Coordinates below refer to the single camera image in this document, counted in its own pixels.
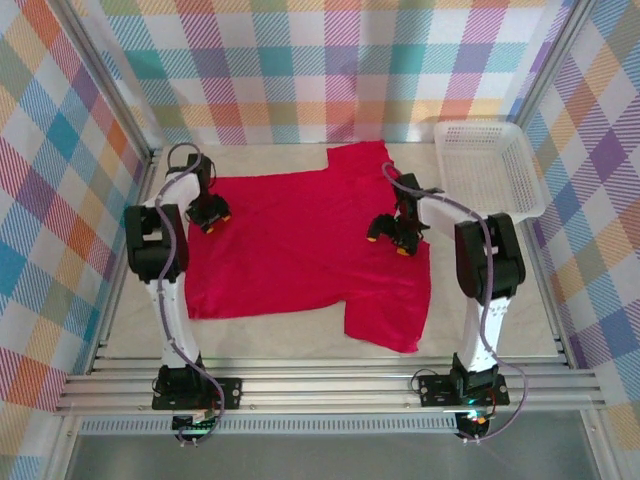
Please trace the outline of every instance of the cable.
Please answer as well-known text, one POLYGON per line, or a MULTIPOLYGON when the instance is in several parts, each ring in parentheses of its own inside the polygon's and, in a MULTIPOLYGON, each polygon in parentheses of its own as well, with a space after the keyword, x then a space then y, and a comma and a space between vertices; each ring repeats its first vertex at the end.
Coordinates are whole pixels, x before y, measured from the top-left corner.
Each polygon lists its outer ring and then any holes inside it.
POLYGON ((418 374, 420 372, 431 372, 434 375, 438 375, 438 373, 434 370, 431 370, 430 368, 421 368, 420 370, 418 370, 416 373, 413 374, 413 377, 411 377, 411 380, 409 380, 409 389, 413 392, 413 393, 417 393, 418 395, 421 395, 420 390, 416 390, 415 388, 413 388, 413 382, 415 381, 416 377, 418 376, 418 374))
MULTIPOLYGON (((164 210, 162 210, 162 203, 161 203, 162 202, 162 198, 164 197, 164 195, 167 192, 167 190, 169 190, 169 188, 171 188, 171 186, 173 186, 176 182, 178 182, 183 177, 185 177, 186 175, 189 175, 196 168, 198 168, 198 165, 200 165, 200 162, 202 161, 202 152, 200 151, 200 149, 198 148, 197 145, 195 145, 193 143, 190 143, 190 142, 178 143, 177 145, 174 145, 173 147, 171 147, 171 150, 169 150, 169 153, 167 154, 167 165, 169 166, 169 168, 171 168, 171 155, 176 150, 176 148, 182 147, 182 146, 193 147, 196 150, 197 154, 198 154, 198 159, 189 168, 187 168, 183 172, 180 172, 177 176, 173 177, 171 180, 169 180, 167 183, 165 183, 162 186, 162 188, 160 189, 160 192, 158 192, 158 195, 156 196, 156 199, 155 199, 155 202, 154 202, 154 207, 156 209, 156 212, 158 212, 158 215, 160 216, 160 220, 162 221, 162 223, 166 227, 167 232, 169 233, 169 239, 171 241, 171 247, 170 247, 170 250, 169 250, 169 257, 167 258, 167 262, 164 264, 164 267, 162 267, 162 271, 160 272, 160 275, 158 275, 158 280, 157 280, 158 281, 158 290, 157 290, 157 293, 158 293, 158 306, 159 306, 159 310, 160 310, 160 319, 162 320, 162 328, 164 330, 165 336, 167 337, 167 341, 169 342, 169 345, 171 345, 171 348, 173 348, 173 351, 176 353, 176 355, 178 355, 182 360, 184 360, 184 362, 187 365, 189 365, 196 372, 198 372, 201 376, 203 376, 205 379, 207 379, 209 382, 211 382, 213 384, 213 386, 216 388, 216 390, 218 391, 218 395, 220 396, 220 409, 219 409, 218 415, 215 417, 215 422, 213 423, 213 425, 211 426, 209 431, 207 433, 205 433, 202 437, 200 437, 199 443, 203 443, 209 437, 211 437, 211 435, 213 434, 213 431, 216 429, 216 427, 220 423, 220 420, 222 419, 222 416, 224 415, 224 391, 222 390, 222 387, 220 386, 220 383, 218 383, 218 381, 213 376, 211 376, 203 368, 200 368, 200 366, 198 366, 196 363, 191 361, 191 359, 189 357, 187 357, 187 355, 182 351, 182 349, 180 347, 178 347, 178 345, 176 345, 175 338, 173 338, 173 336, 171 335, 171 330, 169 328, 169 322, 167 320, 167 312, 165 310, 165 305, 164 305, 164 290, 162 288, 162 281, 164 280, 165 276, 167 275, 167 272, 169 271, 169 268, 171 268, 171 264, 173 263, 173 260, 175 259, 175 256, 176 256, 176 248, 177 248, 176 247, 176 245, 177 245, 176 232, 175 232, 175 230, 173 228, 173 225, 171 225, 171 221, 169 220, 169 217, 167 216, 166 213, 164 213, 164 210)), ((184 428, 178 430, 178 440, 180 440, 181 446, 184 446, 184 445, 198 446, 198 444, 196 443, 195 439, 193 439, 191 441, 185 440, 182 437, 182 432, 183 431, 184 431, 184 428)))
MULTIPOLYGON (((202 152, 195 144, 190 142, 178 143, 177 145, 174 145, 173 148, 169 150, 169 153, 167 154, 167 171, 173 168, 173 165, 171 165, 171 154, 173 153, 173 151, 176 148, 180 146, 185 146, 185 145, 194 147, 196 149, 198 153, 198 160, 196 161, 196 165, 200 164, 200 162, 202 161, 202 152)), ((215 162, 211 162, 211 167, 213 168, 213 178, 209 181, 209 188, 213 187, 216 184, 216 181, 218 180, 218 170, 216 170, 215 162)))
MULTIPOLYGON (((484 221, 484 219, 482 218, 482 216, 480 216, 479 213, 471 210, 469 207, 466 207, 459 202, 456 202, 451 198, 444 197, 441 195, 435 195, 433 193, 427 192, 426 190, 417 190, 414 188, 406 187, 402 185, 400 182, 396 181, 396 179, 389 174, 388 172, 389 168, 392 168, 393 172, 396 175, 400 175, 401 172, 391 162, 385 162, 382 165, 382 173, 385 176, 385 178, 389 180, 389 182, 391 182, 391 184, 394 187, 398 188, 399 190, 402 190, 403 192, 407 192, 410 195, 413 195, 414 197, 417 197, 417 198, 426 197, 431 200, 436 200, 436 201, 445 203, 447 205, 450 205, 460 210, 461 212, 466 213, 474 220, 477 220, 478 223, 480 224, 480 227, 482 228, 482 233, 484 234, 484 242, 485 242, 485 247, 487 249, 487 252, 492 251, 493 246, 491 245, 491 233, 489 232, 489 227, 487 226, 487 223, 484 221)), ((480 315, 480 340, 482 341, 482 345, 484 346, 485 350, 491 355, 491 357, 496 361, 498 365, 505 368, 513 368, 520 374, 520 376, 522 377, 524 389, 522 392, 522 400, 520 401, 520 404, 517 406, 517 408, 511 415, 511 417, 509 417, 509 419, 504 423, 504 425, 498 428, 495 432, 492 432, 482 438, 475 438, 475 437, 471 437, 470 435, 466 435, 470 440, 475 440, 477 443, 495 438, 501 432, 506 430, 515 421, 515 419, 518 418, 518 416, 522 412, 522 407, 524 407, 524 404, 527 400, 527 396, 529 395, 529 379, 527 378, 526 374, 522 371, 521 368, 515 365, 511 365, 505 362, 504 360, 502 360, 500 357, 498 357, 498 354, 495 352, 495 350, 493 350, 491 345, 489 345, 487 337, 485 336, 487 317, 489 316, 489 304, 491 303, 492 293, 493 293, 493 255, 487 255, 487 284, 486 284, 486 290, 485 290, 485 296, 484 296, 484 308, 482 309, 482 314, 480 315)))

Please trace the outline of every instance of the checkered pattern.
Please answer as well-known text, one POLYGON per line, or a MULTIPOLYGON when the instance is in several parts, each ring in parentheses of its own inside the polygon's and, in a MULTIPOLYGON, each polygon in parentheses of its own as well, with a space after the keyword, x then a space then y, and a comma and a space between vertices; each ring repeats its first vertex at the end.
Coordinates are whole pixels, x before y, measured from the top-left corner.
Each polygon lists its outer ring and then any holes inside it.
MULTIPOLYGON (((640 451, 640 2, 599 2, 528 135, 553 202, 535 224, 562 321, 640 451)), ((631 471, 640 472, 640 464, 631 471)))
POLYGON ((419 141, 426 122, 514 115, 573 3, 83 1, 154 146, 419 141))
POLYGON ((0 9, 0 478, 31 479, 142 163, 45 0, 0 9))

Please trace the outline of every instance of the cloth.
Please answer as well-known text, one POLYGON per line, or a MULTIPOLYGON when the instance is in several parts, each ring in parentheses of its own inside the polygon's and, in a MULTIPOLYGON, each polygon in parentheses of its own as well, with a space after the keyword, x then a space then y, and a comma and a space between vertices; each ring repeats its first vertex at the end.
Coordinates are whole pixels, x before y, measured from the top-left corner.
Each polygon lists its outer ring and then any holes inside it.
POLYGON ((394 213, 383 142, 327 150, 324 170, 218 178, 232 218, 210 234, 189 228, 186 299, 192 319, 311 310, 346 301, 345 333, 417 351, 431 283, 429 245, 405 257, 370 222, 394 213))

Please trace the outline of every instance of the plaid fabric backdrop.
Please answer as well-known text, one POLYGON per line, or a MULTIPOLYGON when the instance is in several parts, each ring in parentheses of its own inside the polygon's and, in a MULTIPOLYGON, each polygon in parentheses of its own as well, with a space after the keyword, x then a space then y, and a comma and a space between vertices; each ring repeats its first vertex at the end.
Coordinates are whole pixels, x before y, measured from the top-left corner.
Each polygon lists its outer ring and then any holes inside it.
POLYGON ((515 113, 574 0, 74 0, 152 146, 515 113))
POLYGON ((142 162, 45 0, 0 0, 0 478, 35 478, 142 162))
POLYGON ((528 135, 553 203, 536 223, 562 321, 640 472, 640 0, 603 0, 528 135))

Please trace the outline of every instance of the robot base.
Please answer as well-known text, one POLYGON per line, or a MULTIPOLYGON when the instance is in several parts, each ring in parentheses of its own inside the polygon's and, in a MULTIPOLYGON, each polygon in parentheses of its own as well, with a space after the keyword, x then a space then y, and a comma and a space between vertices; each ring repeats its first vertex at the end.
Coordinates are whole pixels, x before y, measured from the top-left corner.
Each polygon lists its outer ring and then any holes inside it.
POLYGON ((470 410, 476 407, 493 406, 491 392, 496 399, 496 405, 509 405, 509 392, 503 375, 497 375, 495 384, 484 390, 484 394, 475 398, 461 399, 451 383, 449 375, 422 375, 418 377, 418 391, 420 404, 423 407, 466 407, 470 410))
MULTIPOLYGON (((202 367, 198 358, 196 364, 202 367)), ((224 392, 225 410, 240 408, 242 379, 217 378, 224 392)), ((153 386, 153 410, 210 410, 220 408, 220 396, 215 386, 192 367, 169 368, 163 365, 153 386)))

